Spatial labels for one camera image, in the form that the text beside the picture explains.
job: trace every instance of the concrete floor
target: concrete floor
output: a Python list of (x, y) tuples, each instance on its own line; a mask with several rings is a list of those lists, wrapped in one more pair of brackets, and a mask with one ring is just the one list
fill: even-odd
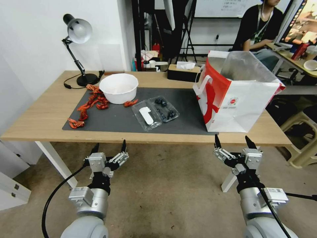
[[(89, 154), (92, 143), (53, 143), (71, 171)], [(241, 147), (227, 147), (241, 151)], [(129, 144), (130, 159), (115, 172), (106, 226), (110, 237), (242, 237), (245, 228), (240, 196), (235, 186), (222, 193), (220, 184), (229, 172), (211, 153), (212, 146)], [(118, 144), (101, 144), (115, 155)], [(279, 152), (263, 147), (261, 182), (287, 192), (317, 194), (317, 165), (297, 170)], [(90, 183), (90, 169), (76, 178), (78, 186)], [(29, 203), (0, 212), (1, 237), (42, 237), (43, 206), (62, 181), (45, 156), (16, 180), (32, 190)], [(50, 237), (59, 237), (76, 219), (64, 185), (53, 198), (47, 217)], [(317, 237), (317, 203), (290, 198), (279, 217), (299, 237)]]

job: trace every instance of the red and white bag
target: red and white bag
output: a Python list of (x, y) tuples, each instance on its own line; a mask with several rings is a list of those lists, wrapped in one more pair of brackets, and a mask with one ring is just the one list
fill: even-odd
[[(212, 66), (226, 57), (221, 73)], [(193, 89), (209, 132), (248, 132), (285, 86), (251, 52), (210, 51)]]

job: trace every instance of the desk lamp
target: desk lamp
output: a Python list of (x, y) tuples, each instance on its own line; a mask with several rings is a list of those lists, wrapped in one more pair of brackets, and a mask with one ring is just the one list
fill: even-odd
[(65, 14), (63, 17), (65, 24), (67, 25), (68, 36), (62, 40), (66, 46), (68, 52), (73, 57), (75, 64), (82, 73), (81, 76), (77, 78), (77, 84), (79, 86), (85, 87), (87, 84), (96, 84), (99, 78), (95, 74), (86, 74), (83, 65), (75, 58), (72, 51), (69, 48), (69, 44), (74, 42), (77, 44), (83, 44), (89, 40), (92, 33), (92, 27), (88, 21), (83, 19), (74, 18), (70, 14)]

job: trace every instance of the lamp base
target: lamp base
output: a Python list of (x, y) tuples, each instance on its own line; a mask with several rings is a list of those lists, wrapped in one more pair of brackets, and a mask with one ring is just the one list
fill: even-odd
[(86, 74), (86, 76), (81, 75), (77, 78), (77, 84), (81, 87), (85, 87), (87, 84), (96, 84), (98, 81), (98, 76), (95, 74)]

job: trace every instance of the lamp arm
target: lamp arm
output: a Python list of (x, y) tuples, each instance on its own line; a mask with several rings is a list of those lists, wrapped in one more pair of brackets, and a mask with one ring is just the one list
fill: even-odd
[(70, 55), (72, 56), (72, 58), (74, 59), (74, 62), (76, 64), (76, 66), (79, 68), (80, 72), (82, 73), (82, 76), (86, 76), (85, 74), (85, 68), (83, 67), (83, 65), (79, 62), (78, 59), (75, 58), (74, 54), (72, 53), (72, 51), (69, 48), (69, 44), (72, 43), (71, 40), (68, 40), (68, 36), (64, 39), (62, 39), (62, 42), (64, 43), (64, 45), (66, 46), (68, 52), (70, 53)]

